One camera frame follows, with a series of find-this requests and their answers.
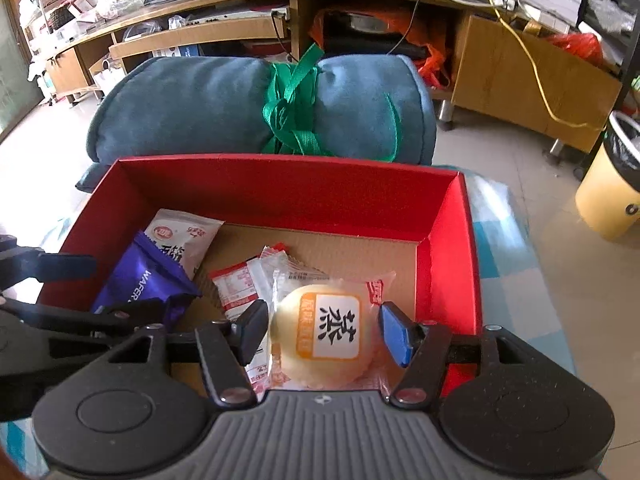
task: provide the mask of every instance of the brown cardboard bottom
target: brown cardboard bottom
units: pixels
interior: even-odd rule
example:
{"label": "brown cardboard bottom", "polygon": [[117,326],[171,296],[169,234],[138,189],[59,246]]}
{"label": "brown cardboard bottom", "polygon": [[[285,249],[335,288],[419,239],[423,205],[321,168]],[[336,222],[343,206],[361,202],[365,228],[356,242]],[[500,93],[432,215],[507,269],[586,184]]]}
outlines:
{"label": "brown cardboard bottom", "polygon": [[[337,278],[366,280],[395,271],[396,278],[384,297],[414,317],[415,243],[225,224],[194,278],[203,297],[193,301],[177,329],[192,330],[208,320],[223,319],[209,273],[244,262],[277,243],[284,243],[287,253],[303,264]],[[386,373],[391,384],[401,375],[389,356]],[[172,376],[206,395],[198,365],[173,365]]]}

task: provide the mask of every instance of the snack package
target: snack package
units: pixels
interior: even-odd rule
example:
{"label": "snack package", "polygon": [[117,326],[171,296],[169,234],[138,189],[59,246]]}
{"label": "snack package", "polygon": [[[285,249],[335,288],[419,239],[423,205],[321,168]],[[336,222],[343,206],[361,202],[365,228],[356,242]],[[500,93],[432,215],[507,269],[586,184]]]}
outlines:
{"label": "snack package", "polygon": [[163,253],[180,263],[192,280],[223,223],[183,211],[161,209],[145,234]]}
{"label": "snack package", "polygon": [[[216,270],[209,277],[218,290],[225,317],[236,320],[255,300],[264,300],[272,311],[273,269],[287,261],[282,245],[265,247],[260,256],[227,269]],[[269,335],[258,347],[254,358],[245,367],[256,394],[262,394],[268,386]]]}
{"label": "snack package", "polygon": [[383,388],[378,312],[394,277],[335,279],[292,262],[275,269],[270,388]]}
{"label": "snack package", "polygon": [[114,303],[160,298],[167,304],[163,323],[172,327],[197,296],[200,291],[180,264],[138,232],[98,294],[92,312]]}

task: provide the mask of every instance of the black trash bag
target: black trash bag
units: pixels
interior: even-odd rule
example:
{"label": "black trash bag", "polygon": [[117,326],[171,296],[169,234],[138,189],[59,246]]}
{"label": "black trash bag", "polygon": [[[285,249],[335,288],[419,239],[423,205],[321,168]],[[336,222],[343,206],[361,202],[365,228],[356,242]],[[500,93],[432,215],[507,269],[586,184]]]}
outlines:
{"label": "black trash bag", "polygon": [[[618,121],[618,124],[620,124],[620,128],[630,140],[640,137],[640,132],[631,124],[627,124],[625,121]],[[640,193],[640,161],[626,148],[610,123],[607,123],[607,129],[604,134],[604,149],[618,174],[627,184]]]}

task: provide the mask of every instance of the metal cabinet leg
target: metal cabinet leg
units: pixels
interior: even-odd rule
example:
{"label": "metal cabinet leg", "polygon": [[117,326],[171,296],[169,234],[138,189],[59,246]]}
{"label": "metal cabinet leg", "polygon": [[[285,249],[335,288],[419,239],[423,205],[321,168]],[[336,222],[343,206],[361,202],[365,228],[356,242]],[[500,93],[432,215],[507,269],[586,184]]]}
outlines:
{"label": "metal cabinet leg", "polygon": [[560,153],[562,152],[563,148],[564,142],[562,142],[562,140],[560,139],[556,139],[554,145],[551,147],[551,150],[545,152],[546,161],[551,166],[557,166],[558,164],[560,164]]}
{"label": "metal cabinet leg", "polygon": [[456,106],[451,101],[443,101],[438,111],[438,126],[448,132],[453,128],[453,110]]}

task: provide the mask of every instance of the green bow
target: green bow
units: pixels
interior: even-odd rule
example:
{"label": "green bow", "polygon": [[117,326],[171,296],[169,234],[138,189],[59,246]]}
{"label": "green bow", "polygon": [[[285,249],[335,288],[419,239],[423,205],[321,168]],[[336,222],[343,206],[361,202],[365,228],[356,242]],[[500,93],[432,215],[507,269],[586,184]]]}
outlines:
{"label": "green bow", "polygon": [[[271,81],[267,88],[262,116],[273,137],[263,148],[263,153],[333,155],[322,149],[313,132],[319,73],[316,63],[323,55],[322,49],[313,44],[297,65],[271,63]],[[393,162],[398,156],[401,142],[401,123],[391,96],[385,93],[385,98],[391,110],[395,146],[393,153],[380,161]]]}

